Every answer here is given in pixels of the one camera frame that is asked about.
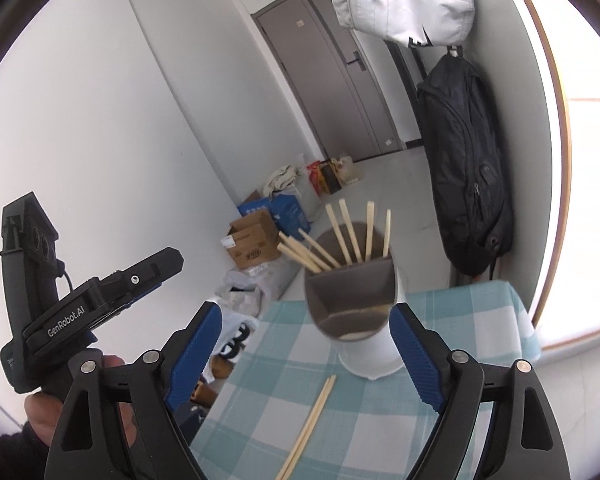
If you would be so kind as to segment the person's left hand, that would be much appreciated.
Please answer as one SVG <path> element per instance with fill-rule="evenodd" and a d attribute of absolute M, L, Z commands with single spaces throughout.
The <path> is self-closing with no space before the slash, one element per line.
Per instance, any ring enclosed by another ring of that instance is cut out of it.
<path fill-rule="evenodd" d="M 62 410 L 62 402 L 44 392 L 30 394 L 24 400 L 24 411 L 28 423 L 35 435 L 46 446 L 50 446 Z M 132 406 L 119 404 L 119 412 L 125 432 L 126 444 L 131 446 L 137 437 L 137 429 L 133 422 Z"/>

